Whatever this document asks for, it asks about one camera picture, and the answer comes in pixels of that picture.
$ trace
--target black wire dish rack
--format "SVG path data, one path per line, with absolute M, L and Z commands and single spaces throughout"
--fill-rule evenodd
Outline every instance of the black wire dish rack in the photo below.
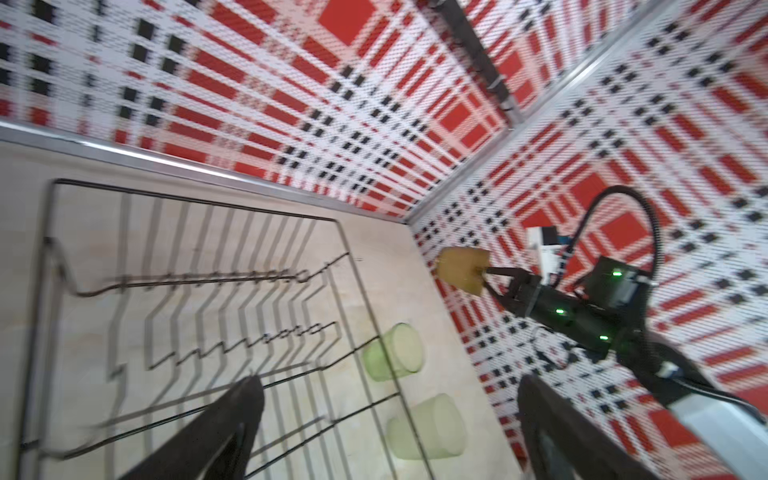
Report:
M 56 180 L 36 268 L 16 478 L 119 478 L 253 375 L 246 478 L 434 478 L 386 447 L 413 422 L 366 378 L 381 332 L 336 220 Z

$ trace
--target checkered wall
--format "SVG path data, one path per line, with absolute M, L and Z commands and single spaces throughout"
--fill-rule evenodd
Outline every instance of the checkered wall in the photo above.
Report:
M 465 5 L 525 108 L 639 2 Z M 0 0 L 0 116 L 402 217 L 505 117 L 426 2 Z
M 573 233 L 605 187 L 636 187 L 664 229 L 649 328 L 768 412 L 767 46 L 768 3 L 680 2 L 413 227 L 426 262 L 464 245 L 489 249 L 496 266 L 531 269 L 526 227 Z M 648 267 L 648 230 L 631 200 L 609 197 L 565 288 L 600 255 Z M 517 384 L 533 373 L 662 478 L 733 478 L 626 369 L 592 364 L 488 295 L 435 282 L 520 459 Z

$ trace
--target translucent green cup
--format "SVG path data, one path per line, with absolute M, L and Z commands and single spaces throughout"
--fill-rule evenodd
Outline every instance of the translucent green cup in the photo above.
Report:
M 395 377 L 416 373 L 424 366 L 424 347 L 419 333 L 408 323 L 398 323 L 381 339 L 372 341 L 362 351 L 362 362 L 368 375 L 377 382 L 392 379 L 392 372 L 386 364 L 384 347 L 392 362 Z
M 467 429 L 453 399 L 441 393 L 411 409 L 411 416 L 422 440 L 427 458 L 456 457 L 467 447 Z M 397 458 L 422 458 L 405 414 L 387 422 L 386 439 Z

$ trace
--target green cup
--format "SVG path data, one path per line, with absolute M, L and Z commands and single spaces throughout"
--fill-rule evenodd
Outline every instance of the green cup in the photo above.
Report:
M 456 457 L 467 448 L 467 429 L 453 399 L 441 393 L 411 409 L 411 417 L 427 458 Z M 422 455 L 405 415 L 387 422 L 386 440 L 392 454 L 403 460 Z
M 384 357 L 384 347 L 397 378 L 416 373 L 424 366 L 424 348 L 419 333 L 408 323 L 398 323 L 362 351 L 366 371 L 376 382 L 392 379 L 392 372 Z

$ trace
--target yellow object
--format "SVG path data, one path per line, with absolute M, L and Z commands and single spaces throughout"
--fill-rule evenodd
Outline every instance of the yellow object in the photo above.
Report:
M 482 248 L 447 247 L 437 256 L 437 277 L 459 290 L 480 295 L 482 274 L 491 266 L 491 252 Z

